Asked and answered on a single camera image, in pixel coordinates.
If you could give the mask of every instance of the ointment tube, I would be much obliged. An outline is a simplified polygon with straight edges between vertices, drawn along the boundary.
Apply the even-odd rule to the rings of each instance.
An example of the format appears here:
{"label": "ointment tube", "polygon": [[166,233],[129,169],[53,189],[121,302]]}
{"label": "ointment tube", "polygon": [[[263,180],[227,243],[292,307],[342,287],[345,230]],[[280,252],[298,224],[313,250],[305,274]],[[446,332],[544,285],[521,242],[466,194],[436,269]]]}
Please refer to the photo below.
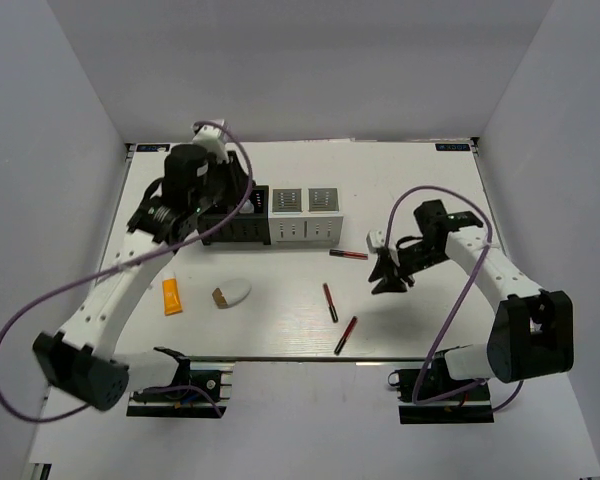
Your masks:
{"label": "ointment tube", "polygon": [[182,303],[178,294],[176,274],[171,270],[162,273],[162,295],[164,297],[164,314],[173,315],[182,312]]}

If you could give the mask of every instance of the tabletop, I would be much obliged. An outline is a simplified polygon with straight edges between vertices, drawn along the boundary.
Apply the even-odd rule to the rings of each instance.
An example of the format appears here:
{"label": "tabletop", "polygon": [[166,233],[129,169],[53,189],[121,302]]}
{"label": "tabletop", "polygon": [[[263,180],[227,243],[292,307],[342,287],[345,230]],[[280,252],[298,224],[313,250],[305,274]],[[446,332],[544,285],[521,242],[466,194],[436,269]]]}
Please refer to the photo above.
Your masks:
{"label": "tabletop", "polygon": [[[339,189],[344,213],[340,247],[366,251],[370,229],[385,229],[391,206],[416,185],[451,188],[488,205],[471,152],[440,152],[432,143],[352,141],[249,143],[258,184]],[[165,152],[136,152],[105,254],[115,260],[125,226],[149,183],[163,172]],[[418,234],[413,210],[441,198],[449,212],[462,202],[425,192],[403,202],[394,235]],[[129,319],[118,353],[168,346],[196,357],[334,359],[333,350],[348,320],[358,317],[341,359],[422,357],[442,325],[467,275],[452,262],[416,275],[406,294],[371,295],[367,278],[375,264],[328,256],[324,246],[264,246],[201,243],[182,249],[170,262],[178,279],[184,312],[164,316],[156,277]],[[211,292],[223,281],[244,277],[252,284],[238,306],[219,310]],[[322,284],[328,283],[341,318],[330,319]],[[485,342],[493,312],[473,289],[449,330],[443,347]]]}
{"label": "tabletop", "polygon": [[[446,186],[488,207],[470,152],[437,152],[431,143],[349,141],[246,148],[258,183],[340,189],[345,249],[364,250],[367,231],[385,228],[395,199],[416,185]],[[135,154],[105,263],[113,260],[144,188],[161,175],[165,155]],[[432,198],[442,198],[450,212],[466,209],[437,193],[416,194],[397,216],[397,236],[416,233],[413,209]],[[178,277],[184,312],[164,317],[154,282],[118,352],[164,344],[194,356],[298,358],[236,363],[221,420],[130,418],[121,401],[106,413],[87,410],[40,426],[30,460],[52,464],[49,480],[562,480],[600,474],[566,375],[527,381],[493,424],[400,425],[397,394],[386,385],[394,367],[386,361],[426,353],[466,281],[450,262],[418,274],[408,293],[377,297],[366,281],[372,260],[332,258],[324,249],[193,245],[169,267]],[[211,291],[240,275],[253,291],[240,305],[217,310]],[[329,318],[325,281],[341,318],[360,319],[342,354],[349,363],[317,362],[334,358],[346,324]],[[443,346],[485,341],[493,318],[474,288]],[[490,389],[498,404],[513,385],[492,381]],[[44,414],[77,404],[53,390]]]}

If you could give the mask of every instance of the white wall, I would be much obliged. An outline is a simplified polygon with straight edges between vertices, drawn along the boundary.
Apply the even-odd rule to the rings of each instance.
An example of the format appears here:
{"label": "white wall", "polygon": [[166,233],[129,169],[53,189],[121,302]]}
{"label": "white wall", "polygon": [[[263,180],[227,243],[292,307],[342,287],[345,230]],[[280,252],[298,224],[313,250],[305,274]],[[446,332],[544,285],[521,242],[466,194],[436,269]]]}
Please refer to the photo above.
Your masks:
{"label": "white wall", "polygon": [[126,141],[482,133],[551,0],[49,0]]}
{"label": "white wall", "polygon": [[[0,327],[27,301],[94,269],[123,159],[47,3],[0,0]],[[66,318],[77,295],[23,318],[2,349],[0,382],[29,414],[44,390],[31,344]],[[0,479],[19,478],[33,432],[0,408]]]}
{"label": "white wall", "polygon": [[554,3],[481,157],[509,250],[574,301],[570,379],[600,461],[600,1]]}

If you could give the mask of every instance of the marker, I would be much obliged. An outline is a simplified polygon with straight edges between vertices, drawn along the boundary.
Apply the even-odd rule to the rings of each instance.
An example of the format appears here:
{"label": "marker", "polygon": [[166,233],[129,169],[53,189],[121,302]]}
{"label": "marker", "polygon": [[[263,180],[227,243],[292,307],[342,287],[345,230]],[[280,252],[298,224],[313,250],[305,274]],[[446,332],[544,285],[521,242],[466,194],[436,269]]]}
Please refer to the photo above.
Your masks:
{"label": "marker", "polygon": [[347,329],[342,334],[342,338],[338,342],[338,345],[336,345],[336,349],[333,351],[333,353],[335,353],[336,355],[340,355],[340,352],[344,348],[345,343],[347,343],[347,340],[349,340],[349,337],[351,336],[351,332],[353,332],[353,329],[355,328],[357,323],[358,323],[358,317],[353,317],[351,319],[351,321],[349,322],[349,325],[347,325]]}
{"label": "marker", "polygon": [[331,298],[329,285],[323,283],[322,289],[324,290],[324,296],[327,297],[327,303],[329,304],[329,313],[331,314],[331,320],[333,320],[333,323],[338,323],[338,314],[336,313],[336,306],[333,304],[333,299]]}
{"label": "marker", "polygon": [[369,255],[367,255],[366,253],[345,252],[344,250],[334,250],[333,248],[329,250],[329,255],[331,255],[332,257],[355,258],[357,260],[369,259]]}

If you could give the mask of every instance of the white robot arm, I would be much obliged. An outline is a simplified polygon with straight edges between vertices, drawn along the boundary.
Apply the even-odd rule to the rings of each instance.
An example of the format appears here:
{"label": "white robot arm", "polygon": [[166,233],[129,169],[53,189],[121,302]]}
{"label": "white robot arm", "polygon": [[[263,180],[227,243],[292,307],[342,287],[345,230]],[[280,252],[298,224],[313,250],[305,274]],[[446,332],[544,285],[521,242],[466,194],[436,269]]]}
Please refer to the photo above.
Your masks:
{"label": "white robot arm", "polygon": [[[191,144],[171,149],[165,175],[147,188],[116,259],[128,262],[182,242],[211,206],[237,205],[248,182],[239,163],[227,156],[223,134],[202,127]],[[33,351],[51,385],[104,411],[125,392],[171,385],[179,374],[188,375],[188,358],[163,347],[115,354],[129,316],[172,256],[156,256],[105,278],[53,336],[38,336]]]}
{"label": "white robot arm", "polygon": [[[482,222],[472,212],[448,214],[440,200],[424,202],[414,215],[421,237],[405,237],[385,247],[382,231],[367,243],[378,260],[370,282],[374,294],[406,292],[413,275],[452,260],[470,275],[486,242]],[[418,241],[400,248],[407,242]],[[573,307],[562,291],[547,292],[491,244],[476,286],[496,314],[487,344],[438,352],[450,382],[497,377],[505,383],[564,372],[573,366]]]}

